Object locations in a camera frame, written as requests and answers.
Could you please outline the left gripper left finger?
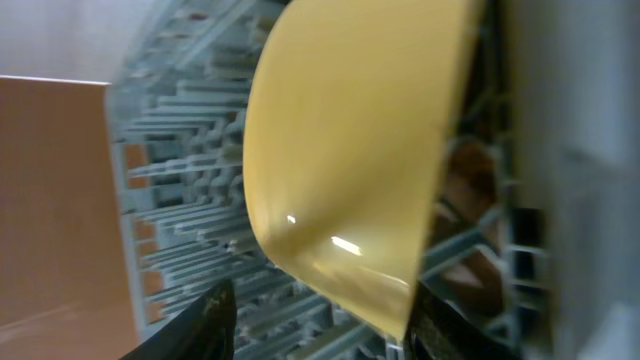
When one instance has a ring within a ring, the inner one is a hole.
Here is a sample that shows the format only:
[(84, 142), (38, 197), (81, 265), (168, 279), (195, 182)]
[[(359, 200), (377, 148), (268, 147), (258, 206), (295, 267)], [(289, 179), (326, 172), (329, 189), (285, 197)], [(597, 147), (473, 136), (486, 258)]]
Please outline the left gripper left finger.
[(224, 279), (121, 360), (231, 360), (237, 306)]

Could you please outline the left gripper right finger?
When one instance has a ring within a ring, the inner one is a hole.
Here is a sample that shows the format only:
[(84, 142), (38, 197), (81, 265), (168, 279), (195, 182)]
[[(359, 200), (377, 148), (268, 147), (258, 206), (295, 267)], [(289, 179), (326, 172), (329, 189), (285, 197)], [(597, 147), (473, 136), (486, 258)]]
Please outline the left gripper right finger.
[(403, 344), (410, 359), (519, 360), (419, 283)]

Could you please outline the yellow bowl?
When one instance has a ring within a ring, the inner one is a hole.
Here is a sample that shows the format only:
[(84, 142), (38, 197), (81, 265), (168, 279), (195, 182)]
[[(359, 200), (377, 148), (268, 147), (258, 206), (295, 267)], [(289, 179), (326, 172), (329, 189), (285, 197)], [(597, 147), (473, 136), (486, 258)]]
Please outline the yellow bowl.
[(408, 327), (483, 7), (294, 0), (253, 79), (243, 173), (261, 249), (394, 339)]

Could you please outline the grey plate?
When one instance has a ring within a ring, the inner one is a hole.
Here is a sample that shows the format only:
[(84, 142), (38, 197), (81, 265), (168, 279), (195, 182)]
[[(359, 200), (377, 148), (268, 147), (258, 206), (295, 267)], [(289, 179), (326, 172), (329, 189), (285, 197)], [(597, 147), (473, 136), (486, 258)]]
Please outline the grey plate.
[(558, 359), (639, 355), (639, 5), (507, 5), (521, 196), (546, 216)]

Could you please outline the grey dishwasher rack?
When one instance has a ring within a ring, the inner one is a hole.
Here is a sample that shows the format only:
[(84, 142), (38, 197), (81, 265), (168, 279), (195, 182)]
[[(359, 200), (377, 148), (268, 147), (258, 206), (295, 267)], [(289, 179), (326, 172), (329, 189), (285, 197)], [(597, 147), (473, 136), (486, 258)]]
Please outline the grey dishwasher rack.
[[(224, 279), (239, 359), (410, 359), (271, 262), (250, 223), (253, 79), (292, 1), (164, 1), (106, 97), (136, 325), (145, 342)], [(503, 4), (484, 7), (418, 283), (520, 359), (546, 359), (541, 215), (516, 204)]]

